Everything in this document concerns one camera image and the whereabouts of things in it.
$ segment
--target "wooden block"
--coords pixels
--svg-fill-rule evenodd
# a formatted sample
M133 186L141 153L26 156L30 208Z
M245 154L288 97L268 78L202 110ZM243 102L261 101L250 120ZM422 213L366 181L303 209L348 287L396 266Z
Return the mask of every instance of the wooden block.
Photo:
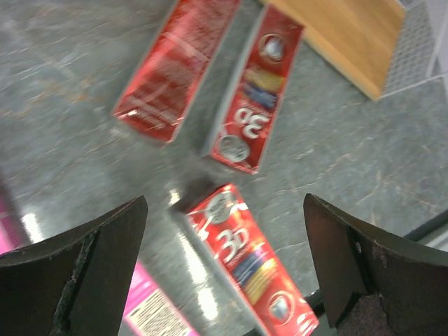
M396 0L261 0L305 25L307 42L378 100L406 11Z

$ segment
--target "red box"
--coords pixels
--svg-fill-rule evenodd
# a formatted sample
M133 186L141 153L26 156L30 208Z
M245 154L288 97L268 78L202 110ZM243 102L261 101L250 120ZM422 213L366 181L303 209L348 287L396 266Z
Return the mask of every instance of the red box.
M171 142L241 0L179 0L133 75L113 115Z
M243 172L258 171L302 31L302 25L266 6L221 104L206 155Z
M234 185L219 188L187 217L268 335L308 336L313 332L318 319Z

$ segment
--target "gray table surface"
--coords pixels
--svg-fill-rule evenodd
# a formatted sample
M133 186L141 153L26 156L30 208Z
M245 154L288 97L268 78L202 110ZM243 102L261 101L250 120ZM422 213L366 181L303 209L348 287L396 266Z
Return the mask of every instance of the gray table surface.
M374 103L305 44L261 172L198 157L260 10L254 0L244 0L174 143L158 148L112 119L173 2L0 3L0 168L33 242L145 195L144 265L200 333L241 335L251 319L169 210L191 185L236 183L304 295L318 286L302 213L306 193L399 235L448 207L442 83ZM131 335L126 326L120 334Z

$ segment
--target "stone countertop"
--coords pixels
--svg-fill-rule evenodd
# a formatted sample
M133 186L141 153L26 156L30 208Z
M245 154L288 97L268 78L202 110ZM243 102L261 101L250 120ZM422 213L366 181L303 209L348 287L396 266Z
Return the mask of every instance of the stone countertop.
M173 3L0 3L0 168L33 242L145 195L144 265L200 333L242 335L251 319L170 211L191 188L235 183L304 295L318 286L302 213L306 193L398 235L448 208L442 82L374 103L307 45L261 172L251 176L198 158L260 10L254 0L244 0L174 143L158 148L112 119ZM131 335L126 326L120 334Z

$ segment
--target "gray floor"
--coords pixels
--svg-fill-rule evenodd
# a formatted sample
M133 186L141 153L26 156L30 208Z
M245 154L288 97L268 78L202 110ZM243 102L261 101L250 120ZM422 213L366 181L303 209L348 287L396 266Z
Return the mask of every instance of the gray floor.
M203 335L251 319L198 258L169 207L204 179L236 183L304 295L317 288L306 193L404 235L448 208L441 80L373 103L303 45L255 176L199 159L259 5L244 0L177 140L164 148L110 117L170 0L3 0L0 167L35 242L145 195L140 258ZM123 326L121 335L130 335Z

